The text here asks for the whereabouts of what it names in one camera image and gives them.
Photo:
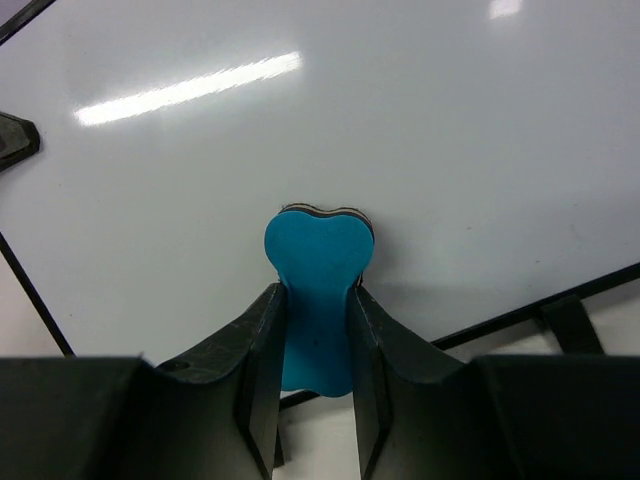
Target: blue eraser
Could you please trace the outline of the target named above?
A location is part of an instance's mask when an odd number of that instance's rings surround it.
[[[347,294],[373,256],[371,223],[350,208],[290,205],[267,226],[264,245],[287,288],[282,390],[348,394]]]

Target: blue object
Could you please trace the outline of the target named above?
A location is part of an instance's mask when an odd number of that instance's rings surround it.
[[[361,218],[283,211],[267,226],[267,257],[287,287],[282,390],[340,397],[353,389],[345,330],[349,288],[373,256]]]

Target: white table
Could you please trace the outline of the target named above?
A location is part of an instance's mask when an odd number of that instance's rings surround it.
[[[365,285],[438,338],[640,260],[638,25],[635,1],[59,0],[0,47],[0,110],[43,137],[0,231],[76,353],[157,362],[275,280],[283,204],[352,205]]]

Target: black corner bracket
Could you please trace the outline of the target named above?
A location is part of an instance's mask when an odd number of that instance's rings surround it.
[[[33,122],[0,112],[0,172],[40,150],[40,135]]]

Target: whiteboard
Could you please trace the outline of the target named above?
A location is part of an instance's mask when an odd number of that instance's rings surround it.
[[[269,282],[290,202],[354,206],[435,339],[640,260],[640,3],[57,1],[0,47],[37,156],[0,231],[76,353],[159,362]]]

